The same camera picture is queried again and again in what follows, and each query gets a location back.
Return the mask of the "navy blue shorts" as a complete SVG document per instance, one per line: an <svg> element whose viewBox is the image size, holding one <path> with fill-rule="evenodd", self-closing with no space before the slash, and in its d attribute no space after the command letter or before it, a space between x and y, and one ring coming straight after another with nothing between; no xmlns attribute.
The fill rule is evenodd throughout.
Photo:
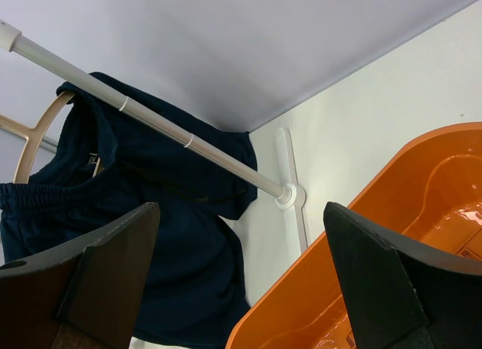
<svg viewBox="0 0 482 349"><path fill-rule="evenodd" d="M223 348L249 310L243 252L228 226L256 187L71 83L53 159L26 184L1 186L1 238L11 262L155 202L160 224L135 337Z"/></svg>

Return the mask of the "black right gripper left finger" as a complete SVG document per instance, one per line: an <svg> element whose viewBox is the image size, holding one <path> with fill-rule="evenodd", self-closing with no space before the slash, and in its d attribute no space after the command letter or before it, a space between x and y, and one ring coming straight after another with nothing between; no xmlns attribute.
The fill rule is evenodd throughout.
<svg viewBox="0 0 482 349"><path fill-rule="evenodd" d="M1 267L3 348L127 348L156 242L160 210L119 219Z"/></svg>

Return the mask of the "beige wooden hanger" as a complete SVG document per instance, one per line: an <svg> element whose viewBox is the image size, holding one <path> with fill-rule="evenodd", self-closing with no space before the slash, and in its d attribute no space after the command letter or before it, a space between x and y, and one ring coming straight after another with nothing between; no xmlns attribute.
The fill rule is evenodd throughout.
<svg viewBox="0 0 482 349"><path fill-rule="evenodd" d="M29 182L35 156L41 145L44 135L48 131L48 128L54 121L55 117L65 105L69 104L74 96L75 92L62 92L48 106L34 127L27 127L13 119L5 117L4 115L1 116L1 129L25 139L25 144L17 163L13 183L27 184Z"/></svg>

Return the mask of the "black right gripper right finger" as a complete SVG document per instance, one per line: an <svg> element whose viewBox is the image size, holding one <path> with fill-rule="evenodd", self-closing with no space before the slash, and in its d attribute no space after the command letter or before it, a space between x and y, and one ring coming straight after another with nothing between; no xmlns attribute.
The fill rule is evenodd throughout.
<svg viewBox="0 0 482 349"><path fill-rule="evenodd" d="M479 348L481 263L334 202L323 222L359 348Z"/></svg>

